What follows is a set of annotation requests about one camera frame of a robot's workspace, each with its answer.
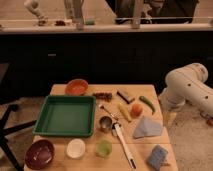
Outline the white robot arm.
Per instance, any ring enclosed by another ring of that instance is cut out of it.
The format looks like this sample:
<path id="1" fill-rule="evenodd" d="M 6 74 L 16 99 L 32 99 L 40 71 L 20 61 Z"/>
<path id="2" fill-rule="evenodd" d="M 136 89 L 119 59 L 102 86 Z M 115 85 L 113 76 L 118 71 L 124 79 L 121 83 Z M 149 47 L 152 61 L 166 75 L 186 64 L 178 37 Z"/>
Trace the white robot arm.
<path id="1" fill-rule="evenodd" d="M 163 111 L 180 109 L 185 101 L 213 117 L 213 88 L 205 84 L 208 70 L 200 63 L 174 69 L 165 77 L 166 87 L 159 95 Z"/>

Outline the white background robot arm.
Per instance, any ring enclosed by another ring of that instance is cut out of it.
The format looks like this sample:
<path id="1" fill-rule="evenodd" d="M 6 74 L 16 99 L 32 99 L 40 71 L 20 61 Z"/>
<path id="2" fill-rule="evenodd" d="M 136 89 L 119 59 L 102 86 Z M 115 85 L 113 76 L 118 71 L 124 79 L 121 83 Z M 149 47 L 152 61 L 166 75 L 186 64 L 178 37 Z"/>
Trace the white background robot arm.
<path id="1" fill-rule="evenodd" d="M 45 21 L 46 20 L 46 16 L 39 9 L 39 3 L 38 3 L 37 0 L 26 0 L 24 2 L 24 6 L 26 7 L 26 9 L 30 13 L 35 15 L 38 18 L 39 21 Z"/>

